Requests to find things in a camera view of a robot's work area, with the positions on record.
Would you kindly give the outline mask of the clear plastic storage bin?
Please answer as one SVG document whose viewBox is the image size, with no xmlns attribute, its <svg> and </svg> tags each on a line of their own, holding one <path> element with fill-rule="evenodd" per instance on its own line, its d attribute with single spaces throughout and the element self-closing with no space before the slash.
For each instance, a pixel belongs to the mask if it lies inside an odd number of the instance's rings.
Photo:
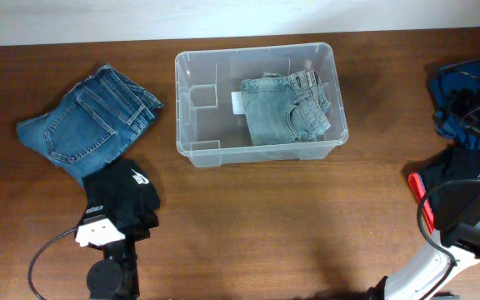
<svg viewBox="0 0 480 300">
<path fill-rule="evenodd" d="M 315 70 L 331 108 L 331 127 L 315 142 L 253 146 L 244 115 L 233 114 L 231 92 L 264 73 Z M 175 58 L 176 144 L 197 168 L 230 163 L 325 158 L 349 137 L 333 49 L 325 42 L 187 51 Z"/>
</svg>

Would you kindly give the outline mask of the light blue jeans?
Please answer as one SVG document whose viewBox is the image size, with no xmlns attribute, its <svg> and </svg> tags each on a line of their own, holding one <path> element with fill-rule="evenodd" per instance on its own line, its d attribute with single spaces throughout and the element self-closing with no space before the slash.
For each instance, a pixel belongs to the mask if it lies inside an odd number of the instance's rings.
<svg viewBox="0 0 480 300">
<path fill-rule="evenodd" d="M 254 146 L 314 142 L 331 127 L 331 104 L 314 70 L 265 73 L 243 80 L 240 90 Z"/>
</svg>

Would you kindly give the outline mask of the black garment with red trim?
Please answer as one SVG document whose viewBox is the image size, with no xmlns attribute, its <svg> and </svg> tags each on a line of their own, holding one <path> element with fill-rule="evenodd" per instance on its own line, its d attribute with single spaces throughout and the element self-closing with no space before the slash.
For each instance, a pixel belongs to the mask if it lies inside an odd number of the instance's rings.
<svg viewBox="0 0 480 300">
<path fill-rule="evenodd" d="M 415 164 L 408 172 L 407 181 L 417 202 L 437 185 L 458 179 L 474 179 L 480 174 L 480 150 L 453 146 L 427 161 Z M 446 188 L 432 195 L 424 204 L 422 213 L 430 233 L 434 230 L 434 211 L 450 200 L 472 200 L 479 191 L 478 185 L 465 185 L 462 190 Z"/>
</svg>

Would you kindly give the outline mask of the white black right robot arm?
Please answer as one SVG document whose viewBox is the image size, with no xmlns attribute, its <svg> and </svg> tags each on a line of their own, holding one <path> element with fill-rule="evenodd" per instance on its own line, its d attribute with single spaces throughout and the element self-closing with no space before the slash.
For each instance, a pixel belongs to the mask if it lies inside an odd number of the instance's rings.
<svg viewBox="0 0 480 300">
<path fill-rule="evenodd" d="M 437 132 L 456 144 L 408 182 L 426 243 L 366 299 L 433 299 L 461 271 L 480 263 L 480 60 L 440 67 L 428 82 Z"/>
</svg>

